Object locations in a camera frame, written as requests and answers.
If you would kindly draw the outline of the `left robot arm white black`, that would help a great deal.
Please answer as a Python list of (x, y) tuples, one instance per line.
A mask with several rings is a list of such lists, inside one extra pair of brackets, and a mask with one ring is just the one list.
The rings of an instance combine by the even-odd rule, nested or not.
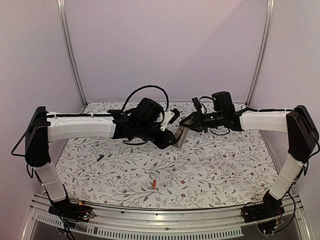
[(177, 109), (163, 108), (149, 98), (143, 98), (132, 109), (111, 109), (106, 113), (56, 113), (48, 112), (44, 106), (40, 106), (20, 138), (25, 144), (22, 157), (33, 168), (33, 174), (48, 196), (49, 213), (75, 222), (87, 222), (94, 216), (93, 209), (84, 202), (70, 202), (51, 160), (49, 143), (99, 137), (121, 139), (129, 144), (138, 138), (165, 149), (177, 142), (167, 125), (179, 116)]

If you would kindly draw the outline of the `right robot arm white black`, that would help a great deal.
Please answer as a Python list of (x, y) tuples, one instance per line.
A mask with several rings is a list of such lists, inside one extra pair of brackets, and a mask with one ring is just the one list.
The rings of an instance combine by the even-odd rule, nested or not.
[(180, 127), (201, 133), (208, 129), (225, 127), (231, 131), (274, 131), (288, 136), (288, 155), (278, 177), (265, 193), (262, 203), (246, 205), (241, 214), (246, 223), (260, 221), (284, 214), (282, 199), (308, 170), (309, 160), (319, 145), (318, 130), (304, 105), (291, 109), (252, 109), (236, 111), (231, 94), (227, 91), (213, 93), (212, 113), (206, 113), (198, 98), (192, 102), (196, 109), (182, 119)]

